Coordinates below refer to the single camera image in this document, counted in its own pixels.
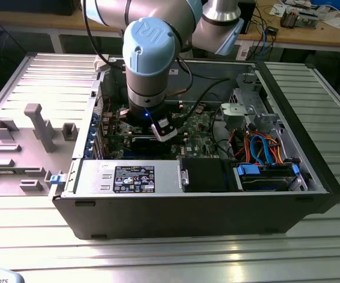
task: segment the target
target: power supply label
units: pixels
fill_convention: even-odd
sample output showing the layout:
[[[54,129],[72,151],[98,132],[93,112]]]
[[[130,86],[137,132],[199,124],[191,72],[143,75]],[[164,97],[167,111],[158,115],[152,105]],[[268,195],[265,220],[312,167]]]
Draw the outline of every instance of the power supply label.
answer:
[[[154,166],[116,166],[115,193],[154,193]]]

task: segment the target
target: blue latch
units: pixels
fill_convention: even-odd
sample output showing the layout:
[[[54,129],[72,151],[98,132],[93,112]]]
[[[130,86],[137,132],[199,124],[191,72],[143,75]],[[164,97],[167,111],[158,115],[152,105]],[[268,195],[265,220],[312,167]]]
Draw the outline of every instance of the blue latch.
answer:
[[[293,168],[294,174],[296,176],[298,176],[299,175],[299,167],[298,167],[298,165],[293,164],[292,168]]]
[[[91,158],[93,152],[89,151],[88,149],[84,151],[84,158]]]
[[[93,113],[93,117],[91,118],[91,121],[93,122],[99,122],[99,115],[97,113]]]
[[[97,131],[97,129],[96,128],[94,128],[94,127],[90,127],[89,129],[88,129],[88,133],[90,134],[95,134],[96,133],[96,131]]]
[[[237,168],[238,174],[245,175],[245,174],[251,174],[251,175],[259,175],[260,170],[258,165],[253,164],[241,164]]]
[[[95,134],[89,133],[89,134],[87,135],[87,139],[89,139],[89,140],[95,140]]]
[[[66,182],[67,174],[52,175],[49,182],[51,185],[62,185]]]

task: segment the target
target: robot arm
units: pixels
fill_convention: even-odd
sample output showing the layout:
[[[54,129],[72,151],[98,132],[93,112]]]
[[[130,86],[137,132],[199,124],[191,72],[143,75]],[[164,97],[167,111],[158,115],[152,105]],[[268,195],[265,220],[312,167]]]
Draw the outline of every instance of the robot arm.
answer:
[[[236,0],[85,0],[87,16],[124,31],[131,124],[151,125],[159,141],[177,134],[166,110],[169,69],[188,39],[227,55],[243,26]]]

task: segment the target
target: white paper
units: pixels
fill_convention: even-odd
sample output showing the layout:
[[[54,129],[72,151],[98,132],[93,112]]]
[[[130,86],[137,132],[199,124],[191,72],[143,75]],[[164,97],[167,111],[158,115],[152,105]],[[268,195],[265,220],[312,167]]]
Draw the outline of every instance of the white paper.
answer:
[[[282,17],[285,12],[286,5],[282,4],[274,4],[272,10],[270,10],[271,15],[275,15],[277,17]]]
[[[340,18],[333,18],[333,19],[329,19],[327,21],[324,21],[326,24],[331,25],[335,28],[340,29]]]

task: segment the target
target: motherboard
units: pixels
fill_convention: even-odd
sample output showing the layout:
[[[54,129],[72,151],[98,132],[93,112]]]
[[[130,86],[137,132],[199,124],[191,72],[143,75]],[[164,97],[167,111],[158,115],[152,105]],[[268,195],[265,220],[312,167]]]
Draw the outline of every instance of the motherboard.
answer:
[[[186,114],[192,105],[176,105],[173,118]],[[178,134],[161,143],[150,128],[131,126],[119,119],[119,109],[103,114],[102,130],[105,159],[160,159],[176,160],[184,157],[218,158],[212,142],[211,124],[216,109],[205,104],[198,105]]]

